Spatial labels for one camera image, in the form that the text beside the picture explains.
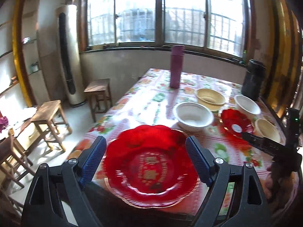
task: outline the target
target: black cylinder container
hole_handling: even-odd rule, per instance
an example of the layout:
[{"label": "black cylinder container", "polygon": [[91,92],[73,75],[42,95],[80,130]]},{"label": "black cylinder container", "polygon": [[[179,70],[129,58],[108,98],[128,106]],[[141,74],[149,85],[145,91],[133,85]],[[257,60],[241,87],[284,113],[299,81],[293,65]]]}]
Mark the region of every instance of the black cylinder container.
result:
[{"label": "black cylinder container", "polygon": [[262,82],[265,78],[266,67],[257,60],[249,60],[244,83],[241,89],[242,95],[257,101]]}]

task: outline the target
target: window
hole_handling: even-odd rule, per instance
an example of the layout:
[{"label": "window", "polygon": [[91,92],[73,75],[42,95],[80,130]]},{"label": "window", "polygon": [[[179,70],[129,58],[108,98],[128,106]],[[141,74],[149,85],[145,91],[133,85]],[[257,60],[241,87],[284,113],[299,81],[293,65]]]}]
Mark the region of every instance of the window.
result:
[{"label": "window", "polygon": [[183,44],[238,59],[245,50],[249,0],[84,1],[88,46]]}]

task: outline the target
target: round label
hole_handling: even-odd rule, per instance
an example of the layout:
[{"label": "round label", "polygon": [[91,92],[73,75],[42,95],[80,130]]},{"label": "round label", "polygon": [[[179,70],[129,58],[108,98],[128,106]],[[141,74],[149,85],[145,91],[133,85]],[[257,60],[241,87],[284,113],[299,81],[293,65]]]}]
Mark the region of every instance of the round label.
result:
[{"label": "round label", "polygon": [[237,132],[237,133],[242,132],[242,128],[239,125],[233,124],[233,125],[231,125],[231,128],[233,129],[234,132]]}]

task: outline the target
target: small red plate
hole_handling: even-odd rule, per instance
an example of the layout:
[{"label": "small red plate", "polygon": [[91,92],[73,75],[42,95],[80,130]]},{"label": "small red plate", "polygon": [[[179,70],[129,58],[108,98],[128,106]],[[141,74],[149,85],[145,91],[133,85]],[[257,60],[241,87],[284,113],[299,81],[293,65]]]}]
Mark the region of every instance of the small red plate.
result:
[{"label": "small red plate", "polygon": [[107,147],[107,187],[129,205],[163,208],[191,194],[200,180],[185,149],[186,136],[166,126],[122,132]]},{"label": "small red plate", "polygon": [[253,133],[255,128],[252,122],[245,114],[238,110],[226,109],[223,110],[220,117],[220,122],[223,124],[224,129],[230,132],[237,138],[242,139],[242,132]]}]

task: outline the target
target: metal screw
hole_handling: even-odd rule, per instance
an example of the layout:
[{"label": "metal screw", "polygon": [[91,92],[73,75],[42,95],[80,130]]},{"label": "metal screw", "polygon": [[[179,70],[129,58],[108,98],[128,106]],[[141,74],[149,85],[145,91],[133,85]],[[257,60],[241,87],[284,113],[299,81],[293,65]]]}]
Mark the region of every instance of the metal screw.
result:
[{"label": "metal screw", "polygon": [[247,168],[253,168],[253,165],[250,162],[246,163],[245,165],[246,165]]},{"label": "metal screw", "polygon": [[72,158],[69,160],[69,164],[74,164],[77,162],[77,159],[76,158]]},{"label": "metal screw", "polygon": [[40,168],[40,169],[44,169],[44,168],[46,168],[46,166],[47,166],[47,164],[43,163],[43,164],[41,164],[41,165],[39,166],[39,168]]},{"label": "metal screw", "polygon": [[223,164],[224,160],[221,158],[216,158],[215,162],[218,164]]}]

